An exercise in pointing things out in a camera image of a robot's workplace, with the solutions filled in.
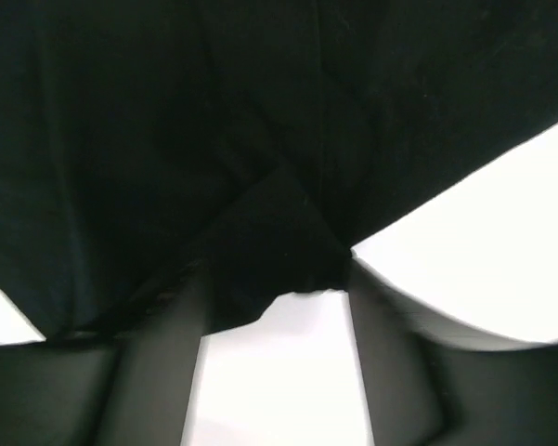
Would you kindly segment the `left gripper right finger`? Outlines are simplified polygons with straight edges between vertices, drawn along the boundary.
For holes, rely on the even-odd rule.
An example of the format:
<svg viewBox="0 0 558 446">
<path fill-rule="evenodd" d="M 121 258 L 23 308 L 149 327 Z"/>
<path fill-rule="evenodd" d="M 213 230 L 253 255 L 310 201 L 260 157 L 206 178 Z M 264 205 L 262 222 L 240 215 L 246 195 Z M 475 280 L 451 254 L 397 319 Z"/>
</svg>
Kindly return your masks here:
<svg viewBox="0 0 558 446">
<path fill-rule="evenodd" d="M 558 343 L 455 321 L 362 263 L 348 297 L 377 445 L 558 445 Z"/>
</svg>

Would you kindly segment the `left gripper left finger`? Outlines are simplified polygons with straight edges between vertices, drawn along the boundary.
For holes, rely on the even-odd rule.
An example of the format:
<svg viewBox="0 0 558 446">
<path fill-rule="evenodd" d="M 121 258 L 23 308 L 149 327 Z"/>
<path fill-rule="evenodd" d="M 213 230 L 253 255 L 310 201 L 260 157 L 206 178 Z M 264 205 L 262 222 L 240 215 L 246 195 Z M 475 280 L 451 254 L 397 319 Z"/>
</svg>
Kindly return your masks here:
<svg viewBox="0 0 558 446">
<path fill-rule="evenodd" d="M 0 346 L 0 445 L 178 445 L 208 305 L 194 272 L 114 336 Z"/>
</svg>

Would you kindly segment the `black t shirt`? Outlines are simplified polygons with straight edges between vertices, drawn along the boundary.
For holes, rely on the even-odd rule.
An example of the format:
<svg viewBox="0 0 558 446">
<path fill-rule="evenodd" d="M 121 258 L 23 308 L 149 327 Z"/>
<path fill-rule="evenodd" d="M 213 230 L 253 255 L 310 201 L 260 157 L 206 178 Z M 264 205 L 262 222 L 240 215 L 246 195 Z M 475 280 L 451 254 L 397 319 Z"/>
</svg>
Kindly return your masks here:
<svg viewBox="0 0 558 446">
<path fill-rule="evenodd" d="M 0 1 L 0 289 L 108 332 L 206 262 L 212 330 L 558 122 L 558 1 Z"/>
</svg>

